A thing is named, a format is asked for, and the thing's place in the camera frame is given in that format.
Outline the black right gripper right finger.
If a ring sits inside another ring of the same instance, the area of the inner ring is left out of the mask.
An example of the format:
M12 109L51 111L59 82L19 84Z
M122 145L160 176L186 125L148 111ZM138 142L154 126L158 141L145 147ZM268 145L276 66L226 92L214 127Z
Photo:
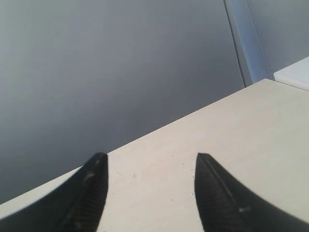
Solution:
M210 154L199 153L195 198L206 232L307 232L309 224L264 200Z

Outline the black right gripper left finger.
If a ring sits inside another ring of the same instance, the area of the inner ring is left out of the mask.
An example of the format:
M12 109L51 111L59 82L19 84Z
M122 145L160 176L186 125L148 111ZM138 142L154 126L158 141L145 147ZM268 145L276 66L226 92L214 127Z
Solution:
M64 183L0 221L2 232L95 232L108 193L108 155L96 153Z

